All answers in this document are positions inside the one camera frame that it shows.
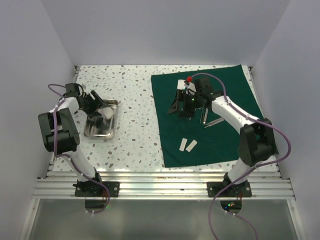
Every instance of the metal tray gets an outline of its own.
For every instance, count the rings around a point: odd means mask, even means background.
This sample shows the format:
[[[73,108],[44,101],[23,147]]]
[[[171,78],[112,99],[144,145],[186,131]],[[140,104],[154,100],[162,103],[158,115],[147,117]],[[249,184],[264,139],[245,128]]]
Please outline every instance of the metal tray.
[[[101,115],[86,119],[83,134],[87,138],[108,140],[115,136],[118,101],[115,99],[103,101],[104,105],[97,111]]]

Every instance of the white enclosure wall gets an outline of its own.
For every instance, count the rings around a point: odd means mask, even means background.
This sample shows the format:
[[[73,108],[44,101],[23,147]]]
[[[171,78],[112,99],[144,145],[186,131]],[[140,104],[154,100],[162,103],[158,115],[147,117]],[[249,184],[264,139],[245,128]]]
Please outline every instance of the white enclosure wall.
[[[58,100],[48,83],[73,65],[39,0],[0,1],[0,239],[18,239],[37,176],[48,167],[38,114]]]
[[[290,0],[42,0],[75,65],[252,66]]]
[[[318,0],[292,0],[253,67],[264,114],[292,142],[280,170],[291,178],[310,240],[320,236],[319,9]],[[284,153],[286,144],[278,142]]]

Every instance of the glass panel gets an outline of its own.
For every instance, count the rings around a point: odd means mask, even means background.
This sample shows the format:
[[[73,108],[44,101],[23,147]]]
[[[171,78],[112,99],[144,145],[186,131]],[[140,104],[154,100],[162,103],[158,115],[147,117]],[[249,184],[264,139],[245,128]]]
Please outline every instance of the glass panel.
[[[31,240],[207,240],[208,200],[112,199],[102,213],[85,212],[84,201],[41,200]],[[285,200],[244,200],[240,215],[250,220],[260,240],[296,240]],[[251,227],[225,214],[219,202],[211,213],[221,240],[254,240]]]

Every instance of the robotic arm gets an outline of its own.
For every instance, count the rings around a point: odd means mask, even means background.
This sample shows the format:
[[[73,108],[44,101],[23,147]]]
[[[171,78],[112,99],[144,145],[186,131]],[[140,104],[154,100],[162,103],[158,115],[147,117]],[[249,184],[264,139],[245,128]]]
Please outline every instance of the robotic arm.
[[[72,114],[78,110],[82,110],[89,117],[100,116],[101,114],[97,111],[104,104],[104,101],[94,90],[88,94],[77,83],[66,84],[65,88],[66,93],[63,95],[64,98],[60,99],[60,104],[56,111],[58,130],[56,139],[54,136],[55,126],[53,116],[55,109],[38,116],[42,140],[48,152],[54,152],[54,146],[56,145],[57,155],[65,154],[70,156],[62,155],[61,157],[68,162],[77,175],[77,184],[74,184],[74,186],[84,193],[98,197],[101,196],[103,188],[88,180],[84,175],[96,182],[101,183],[102,181],[99,173],[87,161],[79,146],[80,137]]]
[[[178,81],[175,100],[167,113],[178,113],[180,118],[192,118],[195,116],[197,108],[207,108],[224,118],[239,133],[239,159],[234,167],[225,174],[222,187],[240,178],[257,163],[265,161],[278,153],[274,132],[271,128],[252,121],[258,120],[258,118],[234,104],[221,91],[214,91],[208,77],[195,79],[194,83],[191,81],[192,79]],[[230,106],[231,104],[246,117],[234,110]],[[267,118],[260,119],[260,121],[271,125],[270,120]],[[240,179],[227,191],[231,193],[239,192],[241,186],[244,186],[247,182],[247,178],[248,176]]]

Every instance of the speckled white table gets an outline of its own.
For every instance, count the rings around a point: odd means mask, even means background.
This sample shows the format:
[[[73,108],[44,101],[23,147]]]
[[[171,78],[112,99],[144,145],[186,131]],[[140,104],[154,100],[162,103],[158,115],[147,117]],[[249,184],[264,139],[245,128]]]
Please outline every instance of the speckled white table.
[[[77,83],[86,92],[95,90],[102,99],[119,102],[115,137],[108,141],[87,139],[80,134],[80,146],[89,162],[99,172],[210,172],[231,169],[236,162],[228,161],[209,165],[165,168],[161,150],[158,120],[153,99],[151,75],[183,71],[212,69],[221,65],[91,65],[81,66]],[[250,72],[242,67],[254,96]],[[85,126],[87,116],[79,111],[73,116],[79,132]],[[55,159],[53,171],[71,171],[63,159]],[[264,166],[257,171],[277,172],[275,165]]]

